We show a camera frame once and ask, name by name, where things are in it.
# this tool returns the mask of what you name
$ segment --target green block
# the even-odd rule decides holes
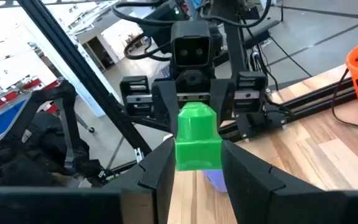
[[[203,103],[187,103],[178,115],[177,169],[222,169],[221,143],[215,111]]]

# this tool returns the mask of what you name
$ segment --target floor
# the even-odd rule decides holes
[[[280,18],[280,9],[271,8],[269,17]],[[317,75],[345,62],[347,53],[358,45],[358,1],[354,0],[285,0],[284,21],[271,29],[271,36],[308,73]],[[272,74],[282,83],[307,74],[298,68],[274,44],[264,48]],[[128,75],[152,76],[166,63],[149,58],[122,60],[105,72],[112,87],[119,93],[119,82]],[[218,78],[229,77],[229,62],[216,68]],[[96,118],[81,100],[77,112],[96,129],[95,134],[80,128],[81,137],[91,146],[92,156],[106,167],[116,167],[134,160],[134,151],[107,117]],[[151,148],[162,142],[166,133],[136,125]]]

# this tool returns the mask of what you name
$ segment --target wooden table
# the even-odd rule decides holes
[[[272,95],[281,103],[337,82],[334,68]],[[358,122],[358,102],[336,107],[337,115]],[[330,110],[290,123],[287,129],[237,143],[261,159],[321,189],[358,189],[358,128],[335,120]],[[237,223],[228,194],[219,193],[201,171],[175,173],[169,224]]]

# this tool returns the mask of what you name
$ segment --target doorway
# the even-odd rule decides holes
[[[88,52],[91,50],[96,58],[99,60],[104,69],[109,69],[114,65],[113,60],[110,55],[107,53],[106,49],[103,47],[102,43],[99,41],[97,37],[93,37],[90,41],[87,42],[87,45],[90,49],[87,50],[86,47],[84,49]]]

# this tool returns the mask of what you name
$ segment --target purple object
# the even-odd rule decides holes
[[[203,172],[218,192],[227,192],[222,170],[204,170]]]

